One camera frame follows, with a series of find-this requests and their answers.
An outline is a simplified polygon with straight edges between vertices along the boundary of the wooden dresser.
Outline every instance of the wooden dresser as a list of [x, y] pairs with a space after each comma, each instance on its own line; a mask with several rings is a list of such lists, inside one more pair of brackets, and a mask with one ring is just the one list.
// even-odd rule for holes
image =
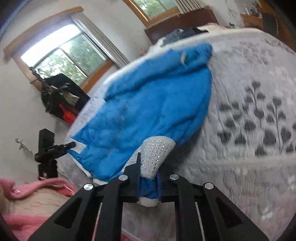
[[[284, 22], [276, 14], [276, 12], [266, 2], [264, 2], [264, 0], [260, 0], [260, 4], [262, 6], [262, 12], [275, 15], [276, 17], [278, 28], [279, 28], [279, 34], [276, 36], [276, 38], [282, 41], [284, 44], [288, 45], [291, 49], [293, 49], [296, 52], [296, 40], [291, 34], [291, 32], [289, 31], [289, 29], [284, 24]], [[255, 16], [243, 14], [243, 13], [241, 14], [241, 17], [245, 27], [253, 27], [253, 28], [258, 28], [263, 30], [262, 18], [258, 18]]]

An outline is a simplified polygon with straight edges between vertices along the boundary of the bed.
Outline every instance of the bed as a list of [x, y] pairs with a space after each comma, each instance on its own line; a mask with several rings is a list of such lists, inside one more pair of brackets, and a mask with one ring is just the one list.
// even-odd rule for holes
[[[214, 183], [270, 240], [277, 240], [296, 212], [296, 55], [260, 30], [200, 34], [147, 53], [102, 84], [65, 141], [104, 105], [105, 92], [119, 76], [170, 49], [203, 42], [213, 46], [208, 115], [166, 161], [192, 183]], [[58, 161], [77, 188], [92, 182], [70, 155]], [[175, 240], [174, 222], [171, 204], [124, 205], [123, 233], [133, 240]]]

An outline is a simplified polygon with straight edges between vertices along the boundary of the green foliage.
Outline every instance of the green foliage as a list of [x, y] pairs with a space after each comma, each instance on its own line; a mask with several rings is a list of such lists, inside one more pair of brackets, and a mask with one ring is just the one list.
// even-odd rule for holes
[[156, 0], [134, 0], [134, 2], [143, 10], [149, 18], [153, 18], [165, 9]]
[[[94, 50], [83, 35], [78, 35], [66, 44], [60, 46], [60, 48], [70, 56], [86, 75], [90, 75], [105, 61], [105, 58], [103, 59], [97, 51]], [[36, 70], [42, 78], [48, 78], [62, 73], [78, 85], [85, 79], [85, 76], [60, 49], [56, 50], [42, 61], [36, 67]]]
[[165, 6], [167, 10], [177, 6], [174, 0], [160, 0], [160, 2]]

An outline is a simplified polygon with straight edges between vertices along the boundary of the window frame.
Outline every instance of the window frame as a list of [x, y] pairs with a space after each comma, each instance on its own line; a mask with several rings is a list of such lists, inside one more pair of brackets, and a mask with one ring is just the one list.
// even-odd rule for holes
[[76, 36], [72, 37], [71, 39], [69, 39], [68, 41], [62, 43], [61, 45], [59, 45], [58, 47], [54, 48], [53, 50], [51, 50], [50, 52], [48, 52], [45, 56], [43, 56], [40, 60], [38, 60], [38, 62], [36, 64], [34, 64], [33, 66], [33, 69], [35, 69], [38, 65], [40, 65], [46, 58], [48, 58], [50, 55], [52, 55], [56, 50], [61, 50], [65, 55], [66, 57], [70, 60], [70, 62], [72, 62], [72, 64], [74, 64], [74, 66], [81, 72], [82, 75], [85, 76], [85, 80], [83, 82], [85, 82], [94, 72], [91, 72], [90, 74], [87, 74], [86, 72], [83, 71], [83, 69], [79, 66], [78, 63], [76, 63], [75, 60], [72, 59], [72, 57], [65, 51], [61, 48], [61, 46], [71, 40], [73, 40], [74, 38], [76, 38], [77, 36], [80, 36], [80, 35], [84, 35], [91, 43], [92, 45], [94, 45], [98, 51], [104, 56], [105, 58], [105, 61], [107, 61], [108, 59], [108, 56], [104, 53], [104, 51], [84, 32], [84, 31], [81, 31], [79, 34], [77, 34]]
[[150, 25], [163, 20], [165, 18], [171, 17], [176, 14], [180, 14], [180, 10], [178, 7], [173, 7], [153, 18], [149, 18], [144, 11], [138, 7], [137, 4], [134, 3], [133, 0], [123, 0], [125, 4], [135, 13], [135, 15], [141, 20], [141, 22], [145, 25], [145, 27], [149, 27]]
[[[23, 32], [17, 38], [15, 38], [5, 49], [4, 49], [4, 59], [9, 61], [11, 58], [15, 61], [17, 66], [23, 72], [23, 74], [29, 79], [30, 83], [33, 84], [37, 90], [42, 90], [42, 84], [36, 81], [36, 77], [29, 70], [29, 66], [21, 59], [21, 56], [34, 44], [39, 42], [41, 39], [45, 38], [54, 31], [60, 29], [68, 24], [76, 23], [69, 17], [69, 14], [82, 12], [82, 7], [75, 7], [72, 9], [65, 10], [51, 17], [48, 17], [39, 23], [33, 25], [31, 28]], [[81, 89], [87, 93], [92, 86], [110, 69], [115, 63], [107, 56], [107, 54], [86, 34], [80, 29], [81, 33], [86, 36], [90, 42], [98, 48], [98, 50], [106, 57], [105, 62], [93, 73], [90, 73], [88, 77], [79, 85]]]

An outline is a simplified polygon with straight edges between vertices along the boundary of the white wall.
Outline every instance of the white wall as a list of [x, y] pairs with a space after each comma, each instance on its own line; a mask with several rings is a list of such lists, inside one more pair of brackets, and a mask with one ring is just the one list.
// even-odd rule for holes
[[[240, 10], [237, 7], [236, 0], [198, 0], [198, 2], [201, 6], [208, 5], [211, 7], [220, 25], [227, 27], [230, 22], [236, 26], [242, 26]], [[236, 13], [235, 17], [229, 14], [228, 9]]]
[[242, 13], [245, 13], [245, 10], [244, 10], [244, 4], [247, 5], [249, 11], [253, 8], [252, 6], [252, 3], [254, 2], [255, 0], [235, 0], [236, 4], [237, 4], [237, 7], [238, 9], [240, 10], [240, 12]]
[[[141, 48], [150, 46], [144, 25], [123, 1], [107, 0], [33, 0], [16, 17], [0, 42], [0, 178], [21, 184], [37, 180], [37, 163], [32, 156], [18, 150], [15, 138], [24, 140], [34, 153], [38, 150], [39, 130], [47, 128], [61, 144], [68, 126], [45, 113], [40, 93], [13, 60], [3, 61], [3, 49], [35, 23], [63, 10], [82, 6], [84, 14], [132, 61], [141, 55]], [[109, 74], [116, 71], [112, 68]], [[101, 81], [90, 90], [92, 95]]]

